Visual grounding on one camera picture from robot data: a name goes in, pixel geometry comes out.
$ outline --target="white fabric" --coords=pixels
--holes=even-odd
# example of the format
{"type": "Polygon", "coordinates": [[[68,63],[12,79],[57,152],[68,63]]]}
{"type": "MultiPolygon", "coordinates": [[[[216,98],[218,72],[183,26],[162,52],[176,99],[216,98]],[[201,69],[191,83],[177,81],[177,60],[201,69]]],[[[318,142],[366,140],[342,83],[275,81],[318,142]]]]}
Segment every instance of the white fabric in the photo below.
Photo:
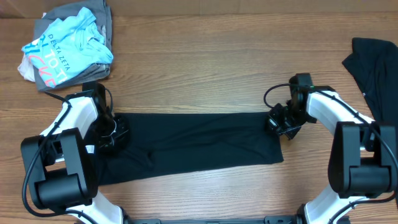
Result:
{"type": "Polygon", "coordinates": [[[33,71],[33,65],[24,54],[21,64],[18,66],[19,73],[26,79],[35,82],[35,73],[33,71]]]}

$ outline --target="black cloth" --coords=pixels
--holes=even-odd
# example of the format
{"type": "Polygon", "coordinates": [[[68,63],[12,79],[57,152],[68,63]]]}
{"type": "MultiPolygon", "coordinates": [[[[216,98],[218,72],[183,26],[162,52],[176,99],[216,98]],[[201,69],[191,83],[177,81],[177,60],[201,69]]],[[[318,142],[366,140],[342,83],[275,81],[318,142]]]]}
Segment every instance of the black cloth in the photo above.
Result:
{"type": "Polygon", "coordinates": [[[128,146],[91,156],[100,185],[234,166],[282,162],[267,113],[118,114],[128,119],[128,146]]]}
{"type": "Polygon", "coordinates": [[[353,38],[353,53],[343,65],[354,76],[374,119],[398,126],[397,46],[385,40],[353,38]]]}

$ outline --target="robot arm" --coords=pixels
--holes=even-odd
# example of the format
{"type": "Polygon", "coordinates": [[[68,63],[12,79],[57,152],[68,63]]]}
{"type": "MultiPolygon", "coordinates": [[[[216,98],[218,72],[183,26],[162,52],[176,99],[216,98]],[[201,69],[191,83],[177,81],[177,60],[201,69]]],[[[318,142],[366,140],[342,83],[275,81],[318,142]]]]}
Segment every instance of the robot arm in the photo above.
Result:
{"type": "MultiPolygon", "coordinates": [[[[339,94],[337,94],[335,91],[323,92],[330,96],[334,96],[340,101],[343,101],[339,94]]],[[[362,124],[362,121],[360,121],[358,118],[355,118],[354,115],[347,111],[346,108],[344,108],[336,100],[332,100],[331,98],[321,95],[317,92],[308,94],[306,110],[308,115],[319,120],[332,135],[335,135],[335,129],[338,122],[352,121],[356,124],[362,124]]],[[[358,114],[358,116],[365,119],[368,123],[372,123],[374,121],[372,118],[361,114],[358,114]]]]}
{"type": "MultiPolygon", "coordinates": [[[[79,211],[96,223],[123,223],[123,210],[98,191],[96,174],[83,138],[90,131],[99,139],[95,141],[97,147],[114,145],[118,138],[128,133],[128,127],[120,123],[121,118],[114,118],[106,107],[105,89],[101,84],[85,83],[82,92],[68,95],[65,99],[67,102],[63,103],[54,122],[39,136],[26,138],[21,143],[27,170],[44,137],[48,139],[28,181],[33,203],[37,208],[49,208],[61,214],[79,211]],[[58,123],[64,114],[63,121],[58,123]],[[48,136],[55,125],[57,128],[48,136]],[[62,161],[65,161],[66,168],[47,171],[47,166],[62,161]]],[[[84,223],[91,223],[84,216],[71,215],[84,223]]]]}
{"type": "MultiPolygon", "coordinates": [[[[334,91],[324,92],[328,95],[334,96],[340,101],[343,101],[334,91]]],[[[336,125],[339,122],[351,121],[356,124],[362,124],[358,118],[355,118],[354,115],[347,111],[337,101],[317,92],[310,93],[308,95],[306,110],[311,117],[319,120],[332,135],[335,135],[336,125]]],[[[358,116],[364,118],[368,123],[372,123],[374,121],[373,119],[361,114],[358,114],[358,116]]],[[[332,189],[330,184],[328,184],[319,196],[307,203],[304,207],[305,219],[307,223],[311,224],[328,223],[330,218],[340,209],[358,200],[368,200],[368,198],[365,196],[340,198],[339,194],[332,189]]],[[[338,218],[336,218],[334,223],[337,223],[337,221],[351,209],[352,208],[345,210],[338,218]]]]}
{"type": "MultiPolygon", "coordinates": [[[[381,150],[381,143],[374,139],[369,130],[370,124],[395,149],[393,126],[375,123],[373,119],[358,113],[329,86],[313,86],[310,74],[296,74],[289,80],[289,86],[292,99],[285,107],[277,104],[271,109],[268,129],[293,139],[301,125],[319,120],[334,135],[328,167],[330,184],[304,206],[301,215],[305,223],[330,223],[332,217],[347,205],[396,189],[397,172],[392,158],[386,150],[381,150]],[[374,156],[362,158],[360,150],[363,149],[374,152],[374,156]]],[[[333,223],[337,223],[351,209],[340,213],[333,223]]]]}

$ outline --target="wire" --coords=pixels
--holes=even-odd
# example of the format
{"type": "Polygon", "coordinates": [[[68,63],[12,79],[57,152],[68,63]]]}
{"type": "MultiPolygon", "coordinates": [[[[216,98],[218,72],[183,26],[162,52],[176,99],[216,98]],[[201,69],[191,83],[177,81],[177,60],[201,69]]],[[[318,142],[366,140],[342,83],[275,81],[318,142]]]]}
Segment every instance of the wire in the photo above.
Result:
{"type": "Polygon", "coordinates": [[[55,95],[53,93],[49,93],[47,91],[45,91],[44,93],[47,94],[48,96],[51,96],[53,98],[56,98],[58,100],[61,100],[61,101],[65,102],[65,103],[67,103],[68,104],[68,108],[64,112],[64,114],[62,114],[60,119],[58,121],[54,122],[54,127],[44,137],[44,139],[43,139],[42,143],[40,144],[38,150],[34,154],[32,161],[30,162],[29,168],[28,168],[28,170],[26,172],[26,175],[25,175],[24,183],[22,184],[22,202],[24,203],[24,206],[25,206],[26,210],[30,214],[32,214],[34,216],[37,216],[37,217],[56,217],[56,216],[59,216],[59,215],[75,213],[75,214],[78,214],[79,216],[83,216],[85,219],[87,219],[92,224],[95,224],[96,222],[91,217],[89,217],[88,215],[84,214],[83,212],[78,212],[78,211],[75,211],[75,210],[68,210],[68,211],[65,211],[64,213],[38,213],[35,210],[33,210],[30,207],[30,205],[28,204],[27,197],[26,197],[27,185],[28,185],[29,177],[30,177],[30,175],[31,175],[31,173],[33,171],[34,165],[35,165],[37,159],[39,158],[41,152],[43,151],[45,143],[49,140],[49,137],[54,133],[54,131],[57,128],[59,128],[60,124],[62,123],[62,121],[65,119],[65,117],[68,115],[70,109],[72,108],[72,105],[70,104],[70,102],[68,100],[66,100],[65,98],[63,98],[61,96],[58,96],[58,95],[55,95]]]}
{"type": "Polygon", "coordinates": [[[293,85],[294,85],[294,84],[285,83],[285,84],[279,84],[279,85],[276,85],[276,86],[273,86],[273,87],[269,88],[269,89],[266,91],[266,93],[264,94],[264,98],[263,98],[264,103],[265,103],[269,108],[273,109],[274,107],[271,106],[271,105],[269,105],[269,104],[267,103],[267,95],[268,95],[268,93],[269,93],[270,91],[276,89],[276,88],[279,88],[279,87],[283,87],[283,86],[293,86],[293,85]]]}
{"type": "MultiPolygon", "coordinates": [[[[384,146],[384,148],[386,149],[387,153],[390,155],[394,166],[396,168],[396,171],[398,172],[398,162],[397,159],[394,155],[394,153],[392,152],[391,148],[388,146],[388,144],[385,142],[385,140],[382,139],[382,137],[380,136],[380,134],[374,129],[374,127],[369,124],[364,118],[362,118],[359,115],[359,112],[353,110],[350,106],[348,106],[346,103],[344,103],[343,101],[337,99],[335,96],[331,96],[321,90],[316,90],[313,88],[313,86],[303,86],[303,85],[296,85],[296,84],[290,84],[290,83],[285,83],[285,84],[280,84],[280,85],[276,85],[273,86],[271,88],[269,88],[266,93],[264,94],[264,103],[269,107],[269,108],[273,108],[273,106],[271,106],[270,104],[267,103],[267,95],[269,92],[271,92],[272,90],[279,88],[279,87],[283,87],[283,86],[291,86],[291,87],[298,87],[298,88],[303,88],[312,92],[316,92],[319,93],[323,96],[326,96],[332,100],[335,100],[337,103],[339,103],[341,106],[343,106],[348,112],[350,112],[356,119],[360,120],[362,123],[367,124],[369,126],[369,129],[372,131],[372,133],[374,134],[374,136],[377,138],[377,140],[380,141],[380,143],[384,146]]],[[[348,205],[346,205],[345,207],[343,207],[342,209],[340,209],[337,213],[335,213],[332,218],[329,220],[329,224],[333,224],[333,222],[336,220],[336,218],[338,218],[342,213],[344,213],[347,209],[349,208],[354,208],[355,205],[359,205],[359,204],[366,204],[366,203],[385,203],[385,202],[390,202],[391,200],[394,200],[397,194],[397,190],[394,191],[394,193],[388,197],[388,198],[384,198],[384,199],[379,199],[379,200],[367,200],[367,201],[355,201],[355,202],[351,202],[348,205]]]]}
{"type": "Polygon", "coordinates": [[[65,211],[65,215],[66,214],[76,214],[78,216],[78,218],[83,217],[85,219],[87,219],[87,221],[89,221],[91,224],[97,224],[96,221],[94,221],[90,216],[88,216],[87,214],[84,214],[83,211],[79,212],[77,210],[67,210],[65,211]]]}
{"type": "Polygon", "coordinates": [[[110,91],[109,89],[107,89],[107,88],[105,88],[105,90],[108,91],[109,96],[111,97],[111,106],[110,106],[109,109],[110,109],[111,114],[112,114],[112,111],[113,111],[113,97],[112,97],[112,93],[111,93],[111,91],[110,91]]]}

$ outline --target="black bracket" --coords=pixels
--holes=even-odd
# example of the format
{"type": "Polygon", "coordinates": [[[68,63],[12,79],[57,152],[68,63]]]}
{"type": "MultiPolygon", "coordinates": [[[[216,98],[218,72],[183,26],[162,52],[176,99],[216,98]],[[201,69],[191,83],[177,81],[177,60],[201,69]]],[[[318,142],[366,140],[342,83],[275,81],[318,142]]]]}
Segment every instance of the black bracket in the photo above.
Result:
{"type": "MultiPolygon", "coordinates": [[[[39,150],[42,139],[43,136],[34,136],[25,138],[21,143],[25,171],[39,150]]],[[[51,144],[46,145],[44,153],[37,159],[28,182],[34,205],[57,213],[75,205],[90,205],[98,192],[98,184],[79,129],[52,135],[49,142],[51,144]],[[66,168],[47,171],[46,167],[55,162],[54,152],[63,154],[66,168]]]]}
{"type": "Polygon", "coordinates": [[[303,224],[296,215],[271,215],[266,216],[264,224],[303,224]]]}
{"type": "MultiPolygon", "coordinates": [[[[309,73],[296,74],[289,80],[289,83],[311,87],[313,90],[334,91],[330,86],[313,87],[309,73]]],[[[279,136],[284,134],[290,140],[296,136],[301,126],[306,122],[316,123],[317,120],[307,113],[307,98],[310,93],[308,88],[290,86],[291,100],[286,102],[287,106],[278,103],[270,110],[266,120],[266,129],[279,136]]]]}
{"type": "MultiPolygon", "coordinates": [[[[371,123],[396,155],[394,126],[371,123]]],[[[366,196],[376,198],[397,188],[397,171],[392,158],[367,124],[338,122],[331,148],[329,183],[341,198],[366,196]],[[373,152],[373,157],[361,157],[360,147],[373,152]]]]}

